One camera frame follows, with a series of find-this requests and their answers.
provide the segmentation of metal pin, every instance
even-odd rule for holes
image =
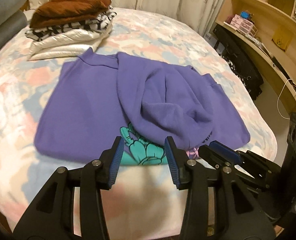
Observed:
[[[224,167],[223,167],[223,172],[224,172],[224,173],[229,174],[231,171],[232,171],[232,170],[231,170],[230,167],[227,167],[227,166],[224,166]]]
[[[99,166],[101,164],[101,161],[100,160],[94,160],[91,163],[92,163],[93,166],[97,167],[97,166]]]
[[[57,169],[57,173],[64,173],[66,171],[66,168],[65,167],[59,167]]]
[[[195,166],[197,164],[197,162],[195,160],[187,160],[187,164],[189,166]]]

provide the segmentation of wooden shelf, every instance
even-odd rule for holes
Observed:
[[[296,84],[296,22],[287,14],[261,0],[231,0],[233,13],[240,14],[248,10],[254,14],[253,20],[258,28],[258,36],[266,47],[273,53],[288,75]],[[283,52],[271,39],[278,28],[284,29],[284,33],[292,33],[292,41]]]
[[[287,82],[287,78],[277,67],[275,67],[272,60],[253,42],[248,40],[241,33],[237,32],[236,30],[219,20],[216,20],[216,23],[229,30],[237,38],[239,38],[235,40],[238,44],[240,44],[240,41],[242,41],[243,44],[240,44],[242,45],[242,48],[255,63],[259,72],[265,77],[266,80],[270,81],[269,83],[276,94],[279,95],[283,86]],[[280,96],[280,101],[283,103],[288,113],[296,111],[296,91],[289,82],[287,83],[286,88]]]

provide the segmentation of bed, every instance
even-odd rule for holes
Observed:
[[[97,53],[124,51],[171,64],[192,65],[200,74],[210,73],[222,85],[251,135],[250,142],[240,150],[274,160],[274,134],[242,82],[201,36],[187,25],[158,14],[121,8],[116,12],[113,31]],[[0,211],[12,230],[57,167],[84,166],[40,155],[34,148],[36,126],[58,82],[61,66],[74,58],[27,61],[32,40],[25,37],[25,30],[0,50]],[[110,191],[102,191],[110,238],[178,235],[186,196],[187,191],[176,190],[167,165],[120,167],[115,185]],[[78,214],[75,205],[76,234],[80,234]]]

